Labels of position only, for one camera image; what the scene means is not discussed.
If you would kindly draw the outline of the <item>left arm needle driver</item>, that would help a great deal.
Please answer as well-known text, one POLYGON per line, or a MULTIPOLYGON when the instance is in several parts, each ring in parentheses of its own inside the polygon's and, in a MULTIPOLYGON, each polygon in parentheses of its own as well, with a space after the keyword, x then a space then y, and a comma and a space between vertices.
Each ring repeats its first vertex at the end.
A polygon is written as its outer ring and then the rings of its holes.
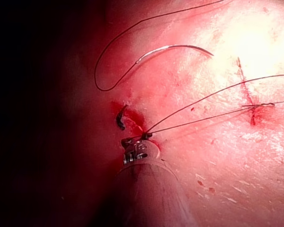
POLYGON ((126 138, 121 140, 121 145, 124 148, 124 165, 144 158, 160 158, 160 149, 152 141, 126 138))

